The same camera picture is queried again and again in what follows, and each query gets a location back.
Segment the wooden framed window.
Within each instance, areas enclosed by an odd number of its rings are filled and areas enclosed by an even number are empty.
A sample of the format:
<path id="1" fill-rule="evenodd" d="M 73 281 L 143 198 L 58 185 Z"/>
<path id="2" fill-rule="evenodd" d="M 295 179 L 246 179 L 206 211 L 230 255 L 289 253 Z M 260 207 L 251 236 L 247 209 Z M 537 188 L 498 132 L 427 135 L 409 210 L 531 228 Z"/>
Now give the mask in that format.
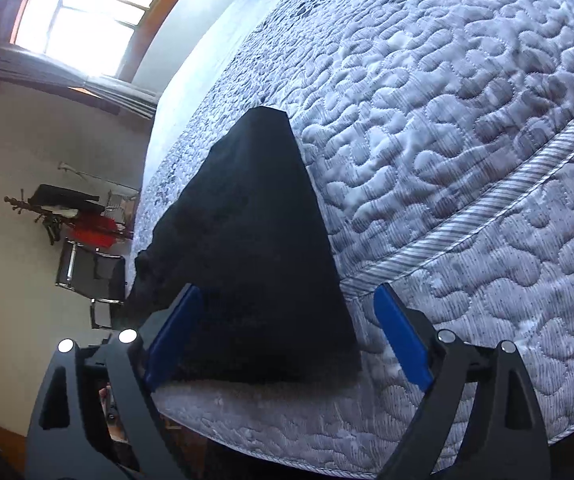
<path id="1" fill-rule="evenodd" d="M 180 0 L 0 0 L 0 44 L 133 84 L 154 37 Z M 44 91 L 92 107 L 119 107 L 78 92 Z"/>

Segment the wooden coat rack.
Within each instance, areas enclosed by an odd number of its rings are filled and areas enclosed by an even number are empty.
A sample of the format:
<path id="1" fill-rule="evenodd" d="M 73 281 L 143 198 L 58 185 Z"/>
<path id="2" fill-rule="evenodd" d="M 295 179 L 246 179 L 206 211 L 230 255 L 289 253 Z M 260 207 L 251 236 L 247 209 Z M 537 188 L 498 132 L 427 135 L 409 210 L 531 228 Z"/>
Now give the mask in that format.
<path id="1" fill-rule="evenodd" d="M 76 209 L 63 207 L 32 206 L 28 203 L 28 199 L 29 198 L 24 197 L 24 194 L 21 194 L 20 198 L 5 196 L 4 202 L 17 214 L 22 214 L 22 212 L 32 212 L 32 214 L 36 214 L 34 222 L 40 223 L 44 226 L 49 237 L 49 243 L 52 245 L 60 242 L 64 236 L 73 240 L 73 238 L 70 237 L 70 229 L 73 220 L 80 218 L 82 214 L 88 214 L 87 212 L 79 212 Z M 100 216 L 111 218 L 109 216 L 109 208 L 107 206 L 104 206 L 104 212 L 100 214 Z M 123 242 L 124 240 L 131 240 L 133 238 L 133 231 L 127 227 L 126 223 L 124 221 L 114 221 L 118 225 L 118 232 L 116 232 L 118 239 L 113 245 L 117 242 Z"/>

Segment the black garment on rack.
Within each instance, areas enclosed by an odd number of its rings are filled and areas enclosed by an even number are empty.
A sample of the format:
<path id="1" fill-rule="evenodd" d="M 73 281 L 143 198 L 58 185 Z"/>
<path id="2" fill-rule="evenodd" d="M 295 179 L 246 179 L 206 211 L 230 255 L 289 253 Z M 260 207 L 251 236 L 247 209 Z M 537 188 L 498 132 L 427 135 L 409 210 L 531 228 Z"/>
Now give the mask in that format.
<path id="1" fill-rule="evenodd" d="M 104 212 L 104 206 L 99 203 L 98 195 L 90 195 L 50 184 L 41 184 L 28 199 L 28 203 L 37 207 L 76 209 L 88 214 L 102 214 Z"/>

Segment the red garment on rack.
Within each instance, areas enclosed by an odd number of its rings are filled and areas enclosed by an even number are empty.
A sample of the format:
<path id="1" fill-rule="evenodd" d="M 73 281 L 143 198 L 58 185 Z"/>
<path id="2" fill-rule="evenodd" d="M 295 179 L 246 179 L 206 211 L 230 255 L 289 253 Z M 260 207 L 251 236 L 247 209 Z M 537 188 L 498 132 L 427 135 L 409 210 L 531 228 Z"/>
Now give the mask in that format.
<path id="1" fill-rule="evenodd" d="M 82 214 L 73 220 L 70 237 L 93 248 L 111 248 L 118 239 L 118 225 L 108 217 L 99 214 Z"/>

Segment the grey striped curtain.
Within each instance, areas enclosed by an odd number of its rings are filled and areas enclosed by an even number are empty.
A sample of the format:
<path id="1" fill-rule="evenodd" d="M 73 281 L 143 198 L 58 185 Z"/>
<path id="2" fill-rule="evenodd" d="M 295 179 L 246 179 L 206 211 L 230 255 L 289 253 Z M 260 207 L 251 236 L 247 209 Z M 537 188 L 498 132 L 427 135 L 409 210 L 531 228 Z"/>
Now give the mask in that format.
<path id="1" fill-rule="evenodd" d="M 44 91 L 72 91 L 152 119 L 159 102 L 157 92 L 109 76 L 87 75 L 71 66 L 13 44 L 0 44 L 0 80 Z"/>

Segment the black chrome cantilever chair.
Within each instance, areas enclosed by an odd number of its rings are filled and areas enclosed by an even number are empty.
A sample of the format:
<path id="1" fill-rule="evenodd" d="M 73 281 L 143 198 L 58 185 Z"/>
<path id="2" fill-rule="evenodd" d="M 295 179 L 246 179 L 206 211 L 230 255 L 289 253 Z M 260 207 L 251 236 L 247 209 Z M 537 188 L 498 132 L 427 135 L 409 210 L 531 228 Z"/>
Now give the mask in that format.
<path id="1" fill-rule="evenodd" d="M 113 317 L 126 298 L 126 263 L 74 240 L 62 245 L 56 285 L 89 301 L 93 330 L 113 330 Z"/>

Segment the grey quilted bedspread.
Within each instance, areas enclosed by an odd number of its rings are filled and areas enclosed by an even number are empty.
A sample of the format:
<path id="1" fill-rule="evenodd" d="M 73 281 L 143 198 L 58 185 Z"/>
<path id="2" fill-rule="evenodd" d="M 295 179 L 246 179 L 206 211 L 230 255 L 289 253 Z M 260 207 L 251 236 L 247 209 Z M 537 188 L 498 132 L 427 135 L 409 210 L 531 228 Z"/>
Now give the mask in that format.
<path id="1" fill-rule="evenodd" d="M 515 341 L 549 440 L 574 432 L 574 0 L 280 0 L 230 8 L 162 93 L 134 246 L 255 105 L 288 115 L 363 369 L 319 393 L 176 382 L 169 419 L 278 464 L 372 478 L 421 394 L 372 293 L 474 344 Z"/>

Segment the black pants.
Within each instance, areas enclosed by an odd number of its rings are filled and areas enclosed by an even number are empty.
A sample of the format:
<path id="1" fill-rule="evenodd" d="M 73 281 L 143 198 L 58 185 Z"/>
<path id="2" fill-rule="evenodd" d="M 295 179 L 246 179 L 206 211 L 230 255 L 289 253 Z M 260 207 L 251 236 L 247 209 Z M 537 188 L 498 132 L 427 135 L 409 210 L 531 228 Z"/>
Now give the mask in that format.
<path id="1" fill-rule="evenodd" d="M 128 325 L 170 317 L 144 359 L 170 380 L 345 382 L 360 371 L 322 214 L 287 115 L 245 112 L 135 261 Z"/>

